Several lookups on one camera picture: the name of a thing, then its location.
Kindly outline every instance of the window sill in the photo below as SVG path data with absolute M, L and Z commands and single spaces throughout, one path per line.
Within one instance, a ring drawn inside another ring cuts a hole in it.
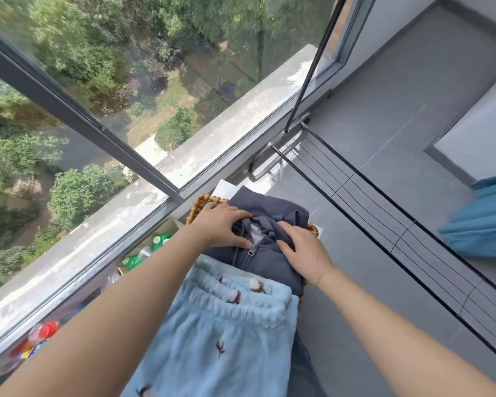
M 190 190 L 186 186 L 183 193 L 186 199 L 191 198 L 219 171 L 214 167 L 197 177 L 203 169 L 217 159 L 224 168 L 285 119 L 315 52 L 315 46 L 305 46 L 160 161 L 157 168 L 179 187 L 193 181 Z M 320 77 L 327 81 L 338 69 L 332 65 Z M 320 83 L 312 83 L 307 95 Z M 177 207 L 159 189 L 138 179 L 2 286 L 0 354 Z

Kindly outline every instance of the green bottle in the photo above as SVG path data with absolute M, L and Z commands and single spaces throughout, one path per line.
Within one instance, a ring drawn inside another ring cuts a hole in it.
M 138 256 L 127 256 L 123 259 L 123 266 L 125 266 L 129 272 L 140 263 L 141 260 L 138 259 Z
M 164 234 L 164 235 L 156 235 L 153 239 L 152 242 L 154 242 L 154 246 L 152 248 L 153 251 L 156 251 L 159 247 L 163 246 L 169 238 L 171 238 L 171 234 Z

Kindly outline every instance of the laundry basket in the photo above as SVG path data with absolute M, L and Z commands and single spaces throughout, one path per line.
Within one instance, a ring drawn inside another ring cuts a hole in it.
M 191 208 L 191 212 L 189 213 L 189 216 L 185 220 L 186 226 L 191 224 L 195 217 L 202 211 L 204 206 L 206 206 L 206 203 L 208 202 L 215 202 L 215 203 L 227 203 L 228 199 L 221 199 L 218 196 L 212 196 L 210 194 L 202 194 L 199 196 L 197 200 L 195 200 L 195 203 L 193 203 L 193 207 Z M 314 236 L 318 237 L 318 228 L 312 223 L 307 223 L 307 230 L 309 230 Z M 304 289 L 305 286 L 307 285 L 307 280 L 303 279 L 303 291 L 301 295 L 299 296 L 299 306 L 301 307 L 301 301 L 303 300 L 303 294 L 304 294 Z

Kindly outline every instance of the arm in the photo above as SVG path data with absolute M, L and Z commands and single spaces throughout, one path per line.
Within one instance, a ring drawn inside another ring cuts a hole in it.
M 397 396 L 496 396 L 496 383 L 335 268 L 308 230 L 279 224 L 296 248 L 278 241 L 290 264 L 338 307 Z
M 251 214 L 208 204 L 195 221 L 109 287 L 0 387 L 0 397 L 115 396 L 131 378 L 188 270 L 209 246 L 251 248 L 232 224 Z

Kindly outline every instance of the drying rack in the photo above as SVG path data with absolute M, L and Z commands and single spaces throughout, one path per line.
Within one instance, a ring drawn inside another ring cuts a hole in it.
M 496 284 L 406 212 L 307 123 L 308 113 L 296 119 L 280 139 L 256 153 L 249 178 L 255 181 L 276 165 L 289 165 L 496 354 Z M 261 161 L 265 161 L 262 170 L 257 166 Z

